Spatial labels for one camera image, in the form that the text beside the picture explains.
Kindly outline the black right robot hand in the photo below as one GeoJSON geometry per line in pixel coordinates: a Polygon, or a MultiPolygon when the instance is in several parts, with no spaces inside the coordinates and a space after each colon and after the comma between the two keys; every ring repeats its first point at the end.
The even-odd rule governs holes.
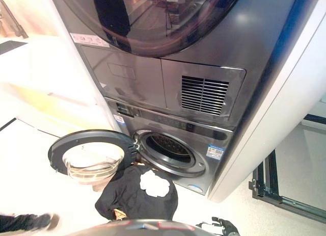
{"type": "Polygon", "coordinates": [[[240,236],[238,229],[228,220],[212,217],[213,226],[217,227],[218,235],[237,235],[240,236]]]}

